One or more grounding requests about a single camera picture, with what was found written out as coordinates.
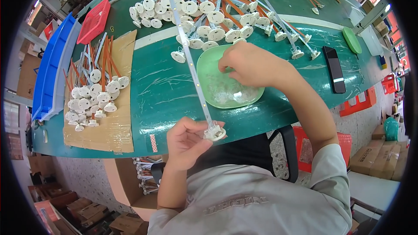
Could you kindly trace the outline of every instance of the plastic bag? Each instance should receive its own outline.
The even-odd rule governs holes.
[[[386,133],[386,141],[397,141],[398,140],[398,122],[389,117],[384,121],[383,124],[384,131]]]

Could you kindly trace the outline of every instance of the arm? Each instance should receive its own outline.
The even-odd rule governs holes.
[[[338,144],[337,130],[327,105],[295,67],[253,44],[239,42],[219,60],[221,72],[245,86],[275,87],[283,92],[312,144],[313,156],[327,144]]]
[[[217,123],[221,127],[225,125],[224,122],[217,121]],[[169,160],[164,168],[158,190],[158,210],[164,208],[177,212],[184,210],[187,170],[212,146],[212,141],[202,139],[203,131],[207,128],[206,121],[197,122],[183,117],[167,132]]]

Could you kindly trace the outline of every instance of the green plate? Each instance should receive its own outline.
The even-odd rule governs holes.
[[[356,54],[361,54],[362,47],[360,46],[360,43],[357,40],[356,35],[353,33],[353,30],[349,27],[343,27],[342,34],[344,36],[344,39],[347,41],[347,44],[350,47],[351,51],[353,51]]]
[[[263,95],[264,87],[243,86],[225,73],[218,70],[218,61],[224,51],[232,44],[212,47],[203,52],[197,60],[196,71],[206,102],[211,106],[228,109],[247,106],[256,102]]]

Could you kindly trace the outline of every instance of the red plastic basket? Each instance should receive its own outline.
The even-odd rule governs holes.
[[[103,0],[86,15],[77,44],[89,44],[95,37],[105,30],[110,2]]]
[[[294,126],[293,132],[295,134],[296,139],[296,154],[298,155],[298,168],[301,171],[312,172],[312,164],[311,162],[303,162],[301,161],[302,157],[307,156],[307,152],[310,152],[310,156],[312,156],[312,147],[310,147],[310,151],[302,151],[302,144],[303,140],[306,139],[309,141],[308,136],[306,135],[305,131],[300,126]],[[345,133],[337,133],[338,141],[341,147],[342,157],[344,158],[345,165],[348,166],[348,160],[350,159],[351,153],[351,144],[352,139],[351,135]]]

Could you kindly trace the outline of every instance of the blue plastic crate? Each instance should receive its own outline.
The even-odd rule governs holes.
[[[69,34],[76,23],[71,13],[64,19],[49,40],[40,62],[34,89],[32,120],[42,119],[53,107],[54,86],[61,56]]]

